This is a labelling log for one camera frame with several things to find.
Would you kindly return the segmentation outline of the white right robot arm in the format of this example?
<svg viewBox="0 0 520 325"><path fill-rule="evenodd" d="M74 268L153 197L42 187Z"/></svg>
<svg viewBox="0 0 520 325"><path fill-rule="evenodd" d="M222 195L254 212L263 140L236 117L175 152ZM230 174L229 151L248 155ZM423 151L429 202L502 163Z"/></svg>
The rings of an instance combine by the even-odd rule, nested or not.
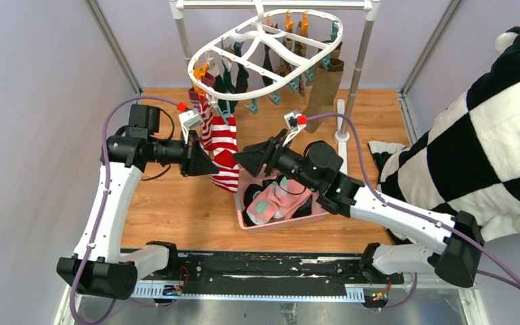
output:
<svg viewBox="0 0 520 325"><path fill-rule="evenodd" d="M265 142L246 146L234 160L252 176L277 171L317 193L316 202L327 212L379 224L403 234L414 244L369 244L360 263L367 282L400 272L434 273L462 288L474 285L483 249L476 219L460 211L455 215L420 209L375 192L341 172L343 159L325 141L308 145L304 154L284 142L286 132Z"/></svg>

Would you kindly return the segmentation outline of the red white striped sock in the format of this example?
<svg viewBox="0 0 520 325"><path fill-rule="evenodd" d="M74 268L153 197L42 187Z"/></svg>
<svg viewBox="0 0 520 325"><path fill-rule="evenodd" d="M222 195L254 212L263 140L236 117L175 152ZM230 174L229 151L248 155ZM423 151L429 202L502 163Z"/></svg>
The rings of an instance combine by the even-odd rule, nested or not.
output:
<svg viewBox="0 0 520 325"><path fill-rule="evenodd" d="M213 111L210 102L206 96L199 96L193 87L189 89L188 95L193 107L199 111L202 117L200 124L200 144L204 151L210 154L212 152L211 125L213 122Z"/></svg>
<svg viewBox="0 0 520 325"><path fill-rule="evenodd" d="M238 151L237 128L234 117L227 118L227 124L220 116L211 121L211 143L209 150L213 154L213 163L219 172L210 176L211 182L230 193L238 191L240 167L233 154Z"/></svg>

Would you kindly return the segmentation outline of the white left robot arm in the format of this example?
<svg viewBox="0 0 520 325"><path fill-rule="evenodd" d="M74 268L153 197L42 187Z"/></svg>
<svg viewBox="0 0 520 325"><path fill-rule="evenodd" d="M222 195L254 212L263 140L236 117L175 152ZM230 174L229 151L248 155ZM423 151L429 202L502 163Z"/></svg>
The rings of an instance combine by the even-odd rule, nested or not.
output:
<svg viewBox="0 0 520 325"><path fill-rule="evenodd" d="M126 300L138 281L151 274L165 280L186 275L175 244L150 241L145 247L121 254L123 228L134 191L149 163L178 165L182 176L218 173L200 145L195 127L202 122L197 109L179 115L180 139L158 139L161 109L134 104L129 122L106 140L100 180L87 226L71 257L61 257L57 273L82 295Z"/></svg>

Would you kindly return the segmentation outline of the pink sock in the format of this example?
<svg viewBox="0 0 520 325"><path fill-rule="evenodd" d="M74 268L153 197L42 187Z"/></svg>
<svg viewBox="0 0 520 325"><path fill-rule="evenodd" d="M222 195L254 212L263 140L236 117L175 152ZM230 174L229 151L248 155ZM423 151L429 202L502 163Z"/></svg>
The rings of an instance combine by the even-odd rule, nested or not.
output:
<svg viewBox="0 0 520 325"><path fill-rule="evenodd" d="M288 193L278 185L270 185L260 192L249 204L246 213L254 225L269 223L272 219L283 219Z"/></svg>
<svg viewBox="0 0 520 325"><path fill-rule="evenodd" d="M287 179L286 177L277 181L276 185L288 193L286 198L286 210L288 213L284 219L292 219L292 214L305 203L309 196L312 196L312 192L305 186L302 186L295 180Z"/></svg>

